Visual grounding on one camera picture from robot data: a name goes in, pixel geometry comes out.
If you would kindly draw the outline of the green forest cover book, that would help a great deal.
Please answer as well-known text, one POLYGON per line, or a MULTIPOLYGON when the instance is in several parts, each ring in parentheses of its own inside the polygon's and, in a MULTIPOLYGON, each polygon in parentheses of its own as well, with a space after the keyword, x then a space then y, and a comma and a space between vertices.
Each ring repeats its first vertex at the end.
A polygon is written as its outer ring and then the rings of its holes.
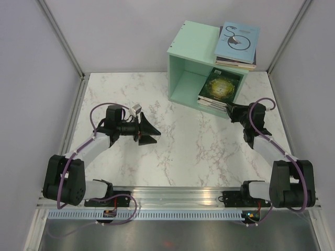
POLYGON ((241 75, 213 68, 198 97, 226 103, 235 99, 241 75))

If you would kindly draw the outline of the navy blue book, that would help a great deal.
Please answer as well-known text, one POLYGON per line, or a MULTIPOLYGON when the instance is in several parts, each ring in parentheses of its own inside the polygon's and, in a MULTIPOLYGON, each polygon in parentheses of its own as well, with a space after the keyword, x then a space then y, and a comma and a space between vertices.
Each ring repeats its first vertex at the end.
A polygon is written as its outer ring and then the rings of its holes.
POLYGON ((214 100, 208 101, 202 98, 198 98, 197 103, 200 105, 212 107, 215 109, 226 109, 227 108, 227 105, 225 103, 216 102, 214 100))

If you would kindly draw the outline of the teal ocean cover book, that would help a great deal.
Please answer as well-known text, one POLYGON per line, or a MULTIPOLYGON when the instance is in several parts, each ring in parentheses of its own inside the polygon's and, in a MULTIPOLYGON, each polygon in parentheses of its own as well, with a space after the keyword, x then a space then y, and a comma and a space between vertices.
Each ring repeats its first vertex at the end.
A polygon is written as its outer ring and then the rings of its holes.
POLYGON ((216 110, 219 110, 219 111, 222 111, 222 112, 226 112, 226 106, 220 106, 220 105, 217 105, 217 104, 212 104, 210 102, 206 102, 206 101, 201 101, 200 103, 198 103, 202 106, 205 106, 205 107, 208 107, 208 108, 211 108, 211 109, 216 109, 216 110))

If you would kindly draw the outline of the black book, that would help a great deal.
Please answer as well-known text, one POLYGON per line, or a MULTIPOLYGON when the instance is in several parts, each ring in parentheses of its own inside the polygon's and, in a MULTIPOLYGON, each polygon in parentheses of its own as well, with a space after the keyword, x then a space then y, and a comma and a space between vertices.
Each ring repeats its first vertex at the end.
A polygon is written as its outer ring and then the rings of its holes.
POLYGON ((204 96, 198 96, 197 102, 200 103, 201 101, 206 101, 206 102, 210 102, 212 104, 217 104, 220 106, 226 106, 227 104, 225 102, 222 102, 220 100, 215 100, 212 98, 208 98, 208 97, 204 97, 204 96))

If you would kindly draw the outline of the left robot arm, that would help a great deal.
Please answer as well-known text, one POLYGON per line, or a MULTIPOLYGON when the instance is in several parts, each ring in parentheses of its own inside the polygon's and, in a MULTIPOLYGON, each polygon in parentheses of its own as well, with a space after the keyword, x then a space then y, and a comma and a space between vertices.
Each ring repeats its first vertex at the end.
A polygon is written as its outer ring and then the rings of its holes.
POLYGON ((115 199, 113 184, 102 179, 86 180, 86 167, 121 136, 131 136, 142 146, 156 144, 155 136, 161 135, 146 119, 140 105, 131 108, 112 102, 105 105, 105 118, 92 126, 93 133, 84 143, 71 152, 49 159, 42 193, 57 203, 57 209, 78 206, 86 200, 110 206, 115 199))

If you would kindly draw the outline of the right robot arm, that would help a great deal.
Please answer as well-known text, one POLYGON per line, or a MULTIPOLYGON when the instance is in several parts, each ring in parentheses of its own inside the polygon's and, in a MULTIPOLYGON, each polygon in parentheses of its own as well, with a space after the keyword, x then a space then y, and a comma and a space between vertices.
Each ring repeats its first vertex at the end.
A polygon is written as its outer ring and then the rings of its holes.
POLYGON ((248 180, 240 187, 239 200, 245 206, 258 199, 270 202, 275 208, 288 208, 297 212, 316 203, 313 165, 287 153, 265 128, 267 108, 260 102, 249 105, 227 103, 227 114, 232 123, 243 126, 243 138, 248 146, 260 154, 270 165, 269 182, 248 180))

